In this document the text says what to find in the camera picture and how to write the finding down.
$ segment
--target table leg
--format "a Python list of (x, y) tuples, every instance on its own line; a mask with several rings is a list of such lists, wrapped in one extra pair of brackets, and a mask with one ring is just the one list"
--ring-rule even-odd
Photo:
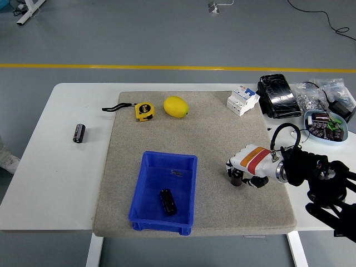
[(103, 240), (104, 238), (92, 234), (86, 267), (99, 266)]
[(42, 5), (46, 0), (38, 0), (37, 3), (33, 3), (33, 0), (25, 0), (28, 11), (19, 19), (17, 22), (18, 25), (24, 25), (26, 20), (32, 17), (36, 10), (39, 9), (40, 5)]
[(287, 238), (295, 267), (308, 267), (298, 231), (288, 233)]

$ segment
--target white circuit breaker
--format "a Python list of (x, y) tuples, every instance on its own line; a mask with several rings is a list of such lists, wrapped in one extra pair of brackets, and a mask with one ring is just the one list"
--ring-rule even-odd
[(242, 116), (247, 110), (250, 110), (260, 99), (254, 91), (244, 86), (233, 90), (228, 98), (226, 106), (234, 111), (237, 115)]

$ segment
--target white shoe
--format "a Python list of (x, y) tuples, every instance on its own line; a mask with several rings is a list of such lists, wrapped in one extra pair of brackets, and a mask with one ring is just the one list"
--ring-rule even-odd
[(13, 155), (9, 155), (9, 157), (4, 162), (0, 163), (0, 167), (7, 170), (11, 174), (14, 174), (19, 163), (20, 163), (19, 158)]

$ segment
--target yellow lemon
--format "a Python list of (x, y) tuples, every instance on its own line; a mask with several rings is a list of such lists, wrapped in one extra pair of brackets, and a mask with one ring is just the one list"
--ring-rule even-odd
[(176, 118), (183, 118), (188, 114), (189, 106), (179, 96), (170, 96), (163, 103), (165, 111)]

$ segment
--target gray floor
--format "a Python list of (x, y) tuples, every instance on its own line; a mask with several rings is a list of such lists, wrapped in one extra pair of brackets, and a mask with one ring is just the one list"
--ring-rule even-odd
[[(291, 2), (300, 8), (327, 11), (335, 28), (350, 27), (347, 34), (356, 37), (355, 1)], [(335, 34), (324, 14), (298, 12), (286, 0), (268, 3), (250, 0), (221, 6), (220, 14), (216, 15), (208, 13), (207, 3), (206, 0), (47, 0), (38, 16), (24, 26), (16, 25), (19, 17), (14, 17), (9, 7), (0, 10), (0, 64), (270, 68), (268, 71), (0, 68), (0, 135), (6, 146), (13, 154), (22, 156), (52, 89), (62, 82), (256, 83), (260, 76), (274, 72), (272, 68), (356, 69), (356, 42)], [(285, 71), (283, 74), (290, 83), (310, 78), (343, 78), (356, 96), (356, 73)], [(0, 199), (10, 181), (11, 176), (0, 170)], [(330, 232), (301, 233), (309, 266), (355, 262), (356, 256), (348, 249), (354, 250), (356, 245), (331, 236)], [(171, 259), (175, 266), (249, 266), (248, 262), (254, 263), (253, 266), (269, 266), (263, 264), (265, 259), (266, 263), (276, 260), (281, 264), (274, 266), (291, 266), (285, 236), (249, 243), (241, 237), (186, 240), (167, 240), (177, 250), (182, 247), (185, 257), (155, 254), (157, 258), (152, 258), (146, 254), (141, 265), (173, 266), (167, 263)], [(261, 250), (255, 254), (256, 259), (251, 254), (236, 256), (234, 250), (226, 254), (229, 250), (224, 244), (243, 251), (253, 242), (261, 246), (257, 246)], [(0, 233), (0, 266), (71, 266), (70, 263), (84, 266), (89, 243), (88, 233)], [(140, 265), (134, 258), (138, 252), (132, 246), (141, 244), (155, 244), (159, 248), (162, 243), (146, 239), (105, 240), (101, 266)], [(210, 251), (204, 253), (205, 246)], [(268, 253), (270, 247), (279, 253)], [(164, 264), (157, 261), (158, 257), (163, 257)]]

